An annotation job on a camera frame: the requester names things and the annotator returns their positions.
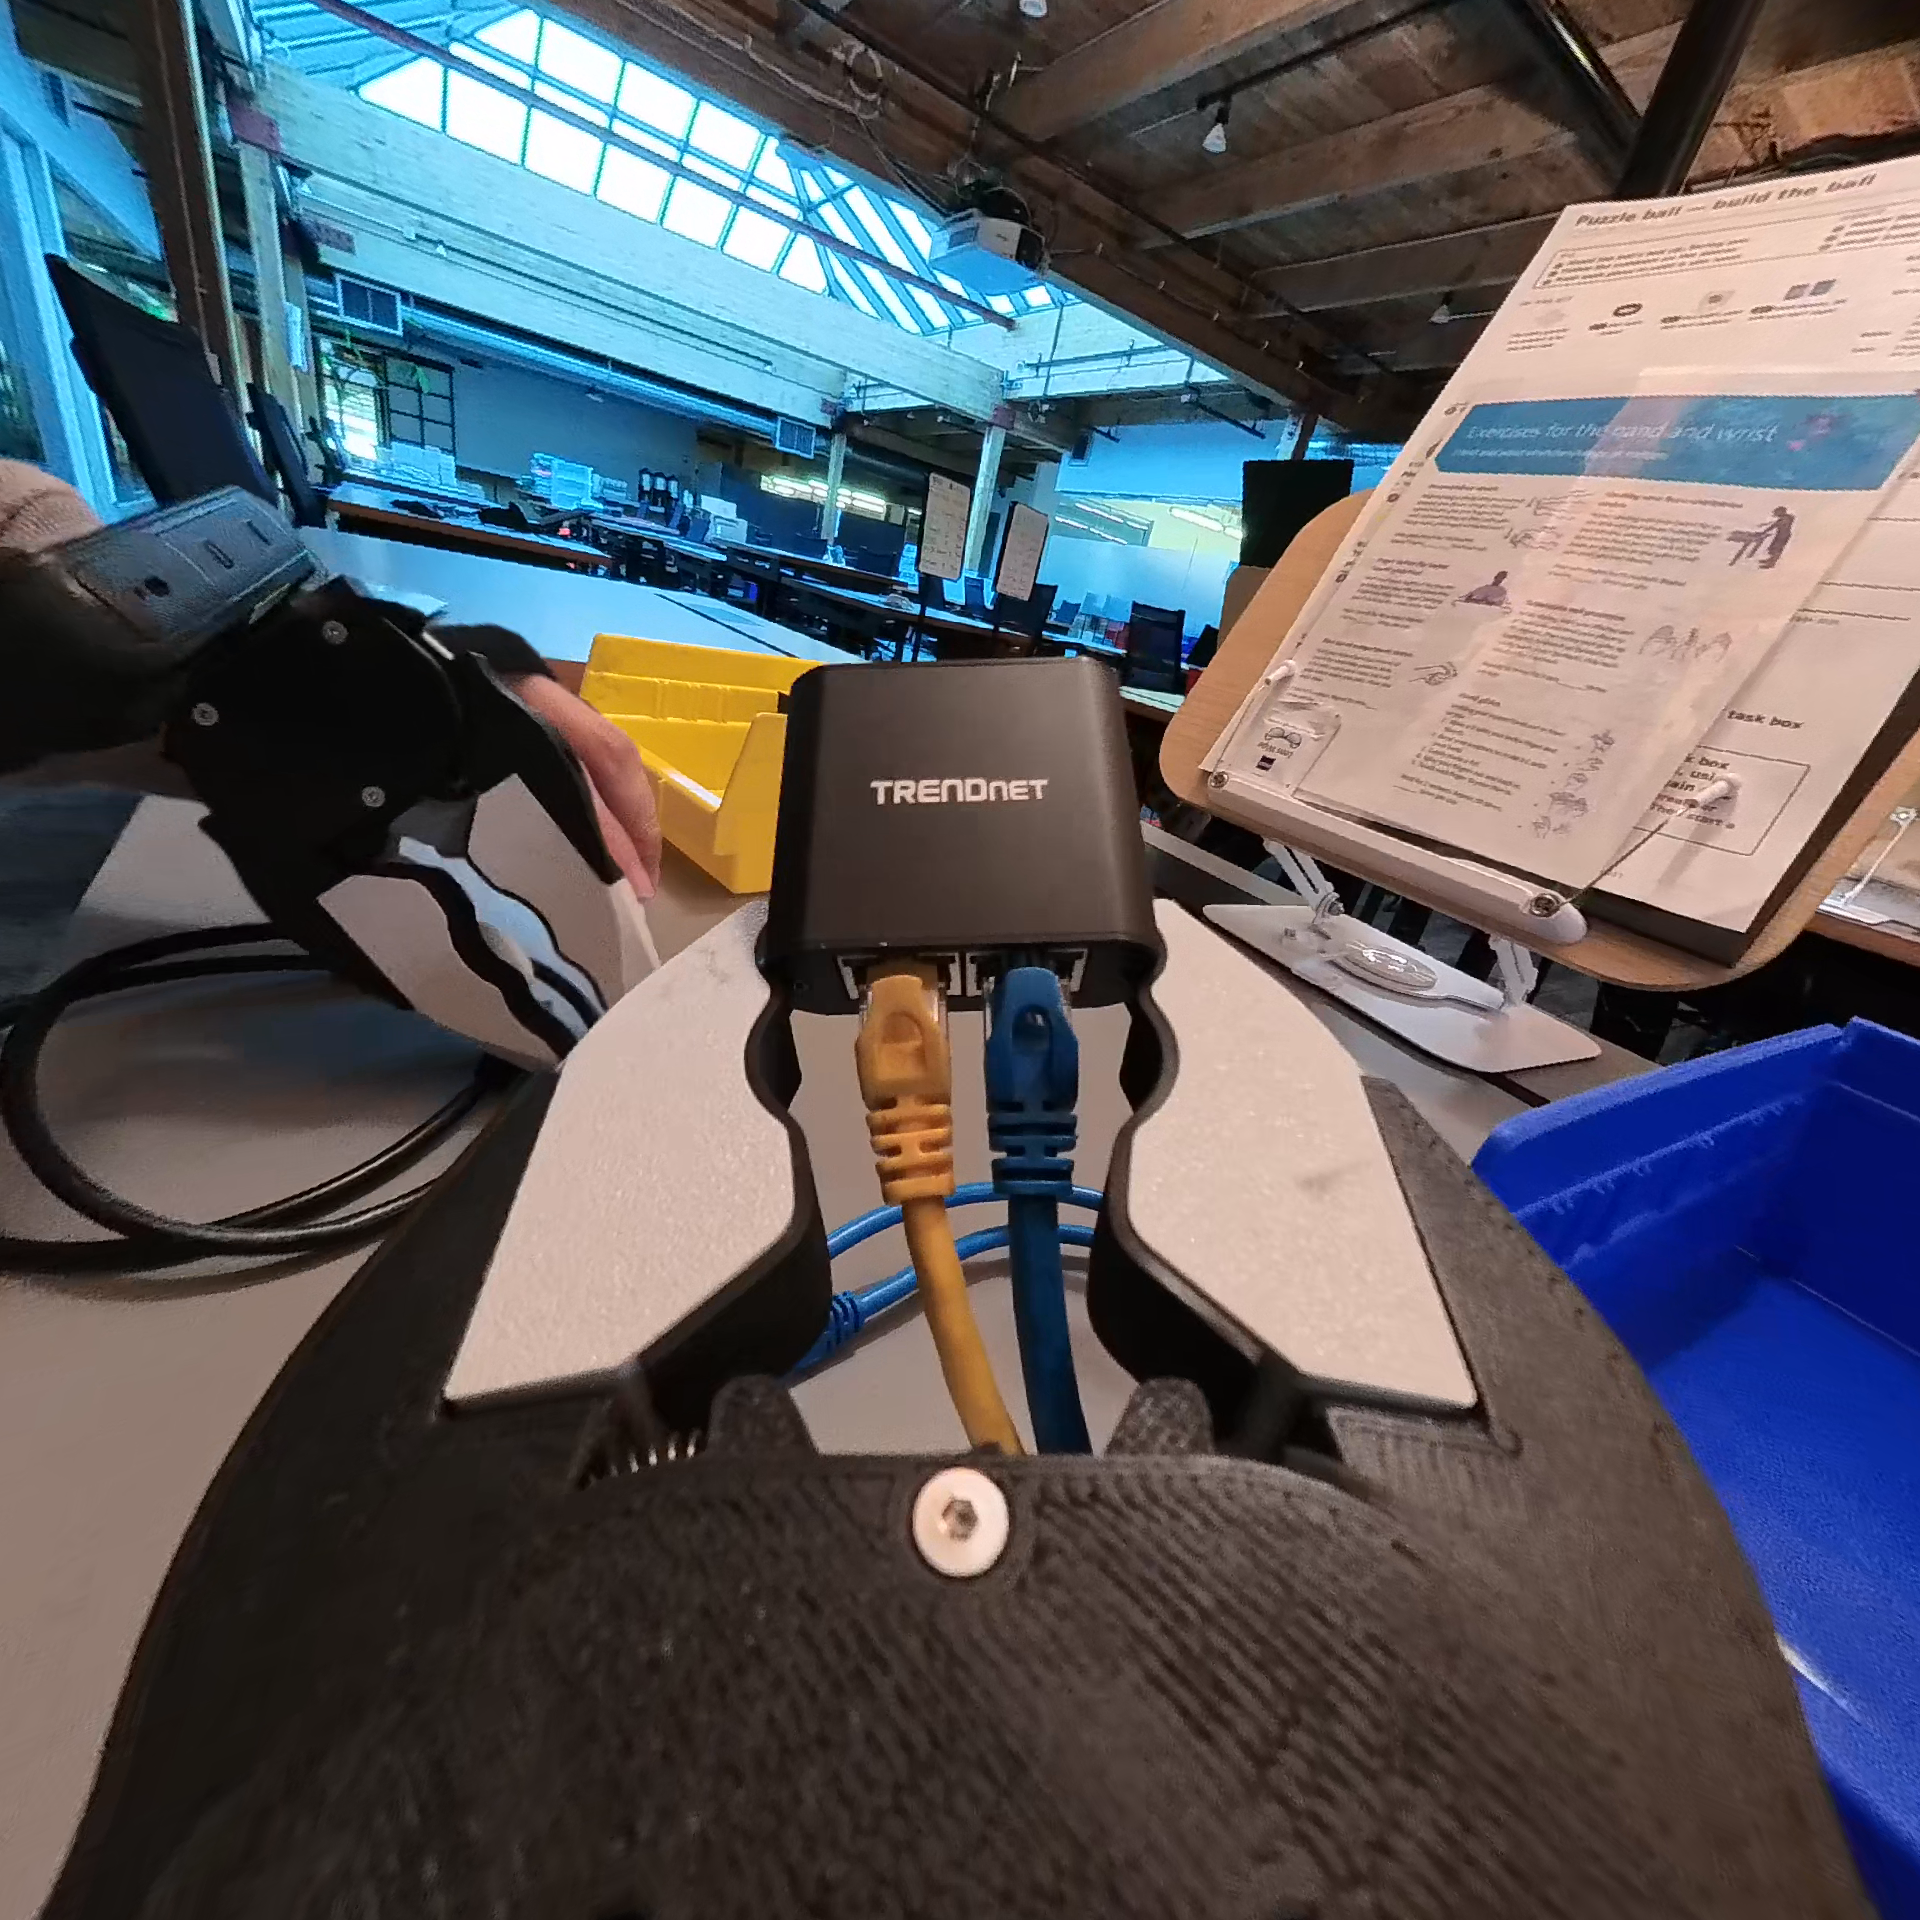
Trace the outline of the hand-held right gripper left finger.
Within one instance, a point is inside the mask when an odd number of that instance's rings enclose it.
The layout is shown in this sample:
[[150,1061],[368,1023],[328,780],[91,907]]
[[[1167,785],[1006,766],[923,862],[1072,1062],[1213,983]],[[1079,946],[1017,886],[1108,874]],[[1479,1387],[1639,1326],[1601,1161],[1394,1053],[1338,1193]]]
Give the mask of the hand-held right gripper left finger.
[[831,1260],[766,903],[666,959],[567,1057],[446,1376],[460,1409],[643,1391],[708,1418],[828,1319]]

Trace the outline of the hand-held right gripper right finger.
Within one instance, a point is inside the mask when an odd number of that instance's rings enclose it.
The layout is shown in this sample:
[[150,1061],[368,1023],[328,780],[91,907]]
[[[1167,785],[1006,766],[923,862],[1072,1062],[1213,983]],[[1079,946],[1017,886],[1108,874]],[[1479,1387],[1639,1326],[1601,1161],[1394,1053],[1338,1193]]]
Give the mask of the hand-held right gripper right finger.
[[1088,1314],[1134,1379],[1234,1418],[1257,1379],[1324,1405],[1470,1417],[1477,1383],[1367,1076],[1311,1011],[1156,899]]

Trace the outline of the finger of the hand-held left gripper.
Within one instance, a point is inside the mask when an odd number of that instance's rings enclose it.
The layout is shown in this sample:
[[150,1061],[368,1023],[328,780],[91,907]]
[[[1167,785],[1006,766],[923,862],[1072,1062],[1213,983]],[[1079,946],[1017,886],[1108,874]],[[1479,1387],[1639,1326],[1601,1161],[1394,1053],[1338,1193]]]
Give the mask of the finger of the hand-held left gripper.
[[488,1056],[550,1072],[585,1037],[585,973],[464,853],[401,836],[330,886],[322,913],[414,1014]]
[[659,963],[580,774],[446,803],[446,1029],[580,1037]]

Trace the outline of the black network switch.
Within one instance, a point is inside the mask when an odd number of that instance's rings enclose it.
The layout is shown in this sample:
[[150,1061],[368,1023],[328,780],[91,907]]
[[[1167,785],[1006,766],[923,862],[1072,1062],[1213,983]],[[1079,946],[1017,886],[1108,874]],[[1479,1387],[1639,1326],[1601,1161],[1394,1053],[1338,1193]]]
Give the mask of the black network switch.
[[1072,1004],[1121,1004],[1163,953],[1108,667],[840,664],[792,688],[758,959],[798,1014],[854,1014],[902,959],[949,1004],[1036,963]]

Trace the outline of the person's left forearm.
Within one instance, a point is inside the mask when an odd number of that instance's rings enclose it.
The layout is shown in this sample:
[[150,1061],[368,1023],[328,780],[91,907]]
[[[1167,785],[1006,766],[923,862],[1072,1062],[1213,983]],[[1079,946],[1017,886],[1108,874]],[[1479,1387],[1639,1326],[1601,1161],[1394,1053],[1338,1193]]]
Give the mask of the person's left forearm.
[[72,482],[18,460],[0,461],[2,559],[57,551],[104,530],[101,514]]

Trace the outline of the person's left hand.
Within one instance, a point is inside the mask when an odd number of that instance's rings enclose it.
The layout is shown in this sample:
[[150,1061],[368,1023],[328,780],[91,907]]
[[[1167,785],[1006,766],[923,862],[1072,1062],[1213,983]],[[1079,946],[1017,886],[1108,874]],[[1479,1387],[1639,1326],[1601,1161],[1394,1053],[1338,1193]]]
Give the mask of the person's left hand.
[[662,832],[654,784],[637,745],[552,676],[510,676],[522,704],[567,742],[593,791],[604,841],[642,903],[659,892]]

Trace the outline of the yellow plastic bin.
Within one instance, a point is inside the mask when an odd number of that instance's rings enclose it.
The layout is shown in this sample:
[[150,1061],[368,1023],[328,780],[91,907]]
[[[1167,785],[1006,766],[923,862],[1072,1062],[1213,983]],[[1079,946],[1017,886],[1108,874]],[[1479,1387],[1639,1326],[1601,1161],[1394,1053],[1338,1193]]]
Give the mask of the yellow plastic bin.
[[732,895],[766,895],[782,814],[787,700],[810,660],[600,634],[584,700],[658,784],[662,838]]

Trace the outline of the white stand base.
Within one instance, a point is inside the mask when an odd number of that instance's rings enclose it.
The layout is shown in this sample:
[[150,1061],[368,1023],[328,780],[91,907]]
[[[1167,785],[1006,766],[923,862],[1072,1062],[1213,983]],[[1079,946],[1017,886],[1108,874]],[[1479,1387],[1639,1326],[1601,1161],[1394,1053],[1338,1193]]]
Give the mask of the white stand base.
[[1494,973],[1477,978],[1346,913],[1320,862],[1266,843],[1297,892],[1296,905],[1209,905],[1206,920],[1279,963],[1437,1062],[1482,1076],[1593,1062],[1601,1045],[1532,1004],[1541,963],[1515,938],[1494,937]]

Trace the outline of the long white table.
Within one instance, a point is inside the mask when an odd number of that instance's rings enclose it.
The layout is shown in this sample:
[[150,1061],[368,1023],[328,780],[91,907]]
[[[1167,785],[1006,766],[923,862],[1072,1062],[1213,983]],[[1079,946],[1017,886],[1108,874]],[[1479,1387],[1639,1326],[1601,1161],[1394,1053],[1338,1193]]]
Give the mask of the long white table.
[[302,530],[318,559],[373,597],[436,611],[452,625],[490,623],[522,635],[547,660],[585,661],[597,635],[853,661],[841,647],[798,634],[725,598],[570,574],[436,545],[352,532]]

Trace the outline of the blue cloth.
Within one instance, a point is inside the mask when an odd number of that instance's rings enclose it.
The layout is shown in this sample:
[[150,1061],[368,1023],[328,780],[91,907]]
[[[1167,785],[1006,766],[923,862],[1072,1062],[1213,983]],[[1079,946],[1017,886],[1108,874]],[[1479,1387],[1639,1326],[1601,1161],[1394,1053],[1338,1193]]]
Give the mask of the blue cloth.
[[1917,1914],[1917,1043],[1813,1027],[1510,1118],[1485,1186],[1733,1520],[1863,1880]]

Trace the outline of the wooden document stand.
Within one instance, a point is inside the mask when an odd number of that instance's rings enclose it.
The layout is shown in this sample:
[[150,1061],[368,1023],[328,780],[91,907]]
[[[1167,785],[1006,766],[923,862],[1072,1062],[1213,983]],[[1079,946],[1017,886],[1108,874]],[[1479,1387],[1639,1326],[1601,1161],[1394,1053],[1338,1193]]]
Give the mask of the wooden document stand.
[[[1213,796],[1204,760],[1213,748],[1217,733],[1229,726],[1238,702],[1253,692],[1330,565],[1348,545],[1369,501],[1371,494],[1334,501],[1300,530],[1279,565],[1268,567],[1257,589],[1229,589],[1229,610],[1238,617],[1224,625],[1217,660],[1204,671],[1200,681],[1188,692],[1184,704],[1167,722],[1158,756],[1163,785],[1188,813],[1206,813],[1238,829],[1253,829],[1253,814],[1245,805]],[[1552,945],[1537,920],[1524,915],[1518,937],[1520,945],[1568,963],[1572,970],[1597,981],[1655,995],[1692,995],[1727,987],[1741,977],[1772,966],[1799,937],[1825,937],[1915,970],[1913,934],[1872,932],[1847,917],[1832,917],[1824,907],[1834,882],[1843,875],[1868,847],[1868,838],[1915,788],[1915,696],[1908,696],[1904,706],[1900,706],[1892,731],[1895,745],[1876,745],[1864,756],[1868,785],[1849,785],[1854,799],[1843,805],[1843,814],[1835,822],[1824,822],[1810,843],[1813,866],[1789,888],[1776,913],[1752,934],[1737,959],[1723,966],[1686,946],[1656,942],[1635,925],[1626,925],[1603,905],[1590,911],[1590,932],[1582,942]]]

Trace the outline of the exercise instruction sheet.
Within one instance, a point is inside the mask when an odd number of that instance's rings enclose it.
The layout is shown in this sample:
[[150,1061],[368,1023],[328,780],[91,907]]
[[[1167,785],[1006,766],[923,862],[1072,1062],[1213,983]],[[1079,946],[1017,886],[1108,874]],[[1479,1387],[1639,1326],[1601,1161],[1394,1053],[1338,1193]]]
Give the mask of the exercise instruction sheet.
[[1249,692],[1209,784],[1561,895],[1743,924],[1817,820],[1834,706],[1789,625],[1915,460],[1915,373],[1838,361],[1472,382]]

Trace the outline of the black monitor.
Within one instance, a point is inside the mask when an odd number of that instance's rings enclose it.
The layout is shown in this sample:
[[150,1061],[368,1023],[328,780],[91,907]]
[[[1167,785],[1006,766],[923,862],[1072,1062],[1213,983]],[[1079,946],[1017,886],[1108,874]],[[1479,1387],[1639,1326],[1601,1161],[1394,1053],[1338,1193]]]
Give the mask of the black monitor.
[[1348,498],[1353,460],[1272,460],[1239,470],[1242,567],[1279,565],[1308,522]]

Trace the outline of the white ceiling projector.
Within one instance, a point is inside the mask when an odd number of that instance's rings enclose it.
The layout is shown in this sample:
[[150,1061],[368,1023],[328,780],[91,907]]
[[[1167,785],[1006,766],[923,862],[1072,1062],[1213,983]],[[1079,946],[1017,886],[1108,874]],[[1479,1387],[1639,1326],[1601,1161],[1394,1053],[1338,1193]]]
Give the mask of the white ceiling projector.
[[1014,301],[1047,274],[1047,243],[1031,205],[990,180],[970,181],[962,205],[931,230],[926,259],[977,304]]

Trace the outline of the puzzle instruction sheet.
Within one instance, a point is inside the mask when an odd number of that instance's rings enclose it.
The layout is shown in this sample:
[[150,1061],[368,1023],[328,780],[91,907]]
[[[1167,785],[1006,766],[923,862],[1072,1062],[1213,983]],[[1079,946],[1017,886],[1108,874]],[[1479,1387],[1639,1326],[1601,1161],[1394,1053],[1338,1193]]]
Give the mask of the puzzle instruction sheet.
[[[1479,348],[1560,373],[1917,370],[1915,159],[1572,205]],[[1741,969],[1915,733],[1915,466],[1676,770],[1599,915]]]

